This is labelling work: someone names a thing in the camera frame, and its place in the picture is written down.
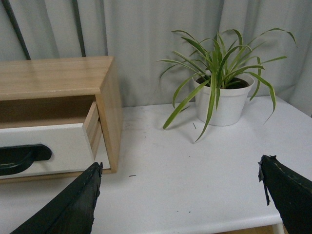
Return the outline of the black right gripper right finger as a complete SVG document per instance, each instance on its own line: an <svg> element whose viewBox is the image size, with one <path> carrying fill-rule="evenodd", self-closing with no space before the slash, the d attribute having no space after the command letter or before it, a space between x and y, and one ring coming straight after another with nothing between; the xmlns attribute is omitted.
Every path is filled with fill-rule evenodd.
<svg viewBox="0 0 312 234"><path fill-rule="evenodd" d="M276 156L263 155L258 164L267 205L271 198L288 233L310 234L312 182L281 164Z"/></svg>

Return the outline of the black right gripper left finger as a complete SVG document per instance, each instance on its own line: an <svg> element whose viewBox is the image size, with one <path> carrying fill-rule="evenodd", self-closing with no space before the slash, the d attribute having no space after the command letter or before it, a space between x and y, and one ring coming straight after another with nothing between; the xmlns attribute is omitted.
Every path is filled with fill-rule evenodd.
<svg viewBox="0 0 312 234"><path fill-rule="evenodd" d="M100 195L103 164L93 163L14 234L89 234Z"/></svg>

